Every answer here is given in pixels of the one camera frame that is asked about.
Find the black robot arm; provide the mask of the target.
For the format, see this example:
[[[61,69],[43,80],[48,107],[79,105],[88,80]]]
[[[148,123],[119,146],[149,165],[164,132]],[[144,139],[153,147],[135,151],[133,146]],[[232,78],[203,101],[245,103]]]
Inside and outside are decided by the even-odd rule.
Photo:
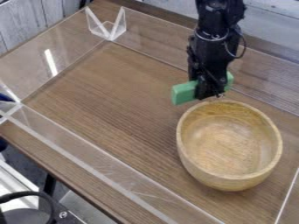
[[[188,39],[188,77],[196,82],[195,98],[220,96],[229,83],[227,75],[243,39],[239,21],[247,6],[243,0],[195,0],[199,20]]]

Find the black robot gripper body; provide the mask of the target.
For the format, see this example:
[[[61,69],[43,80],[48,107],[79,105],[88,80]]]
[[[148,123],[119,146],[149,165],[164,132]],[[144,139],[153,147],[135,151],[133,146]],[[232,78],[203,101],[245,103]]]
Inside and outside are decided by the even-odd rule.
[[[211,34],[200,28],[195,29],[189,36],[187,53],[188,57],[192,56],[200,63],[199,76],[207,74],[213,76],[223,85],[227,84],[229,62],[241,57],[237,55],[241,38],[239,27],[225,29],[221,34]]]

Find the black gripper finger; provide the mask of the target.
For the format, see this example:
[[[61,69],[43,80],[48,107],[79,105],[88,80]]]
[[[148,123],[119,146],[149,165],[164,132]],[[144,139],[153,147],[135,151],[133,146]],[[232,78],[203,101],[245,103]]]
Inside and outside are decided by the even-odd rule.
[[[201,71],[200,63],[197,62],[197,60],[192,56],[189,56],[188,57],[188,78],[189,78],[189,81],[196,81],[197,80],[197,76],[199,76],[200,71]]]
[[[207,74],[203,74],[197,78],[197,84],[195,87],[195,98],[204,100],[209,97],[219,97],[224,93],[224,85],[220,81]]]

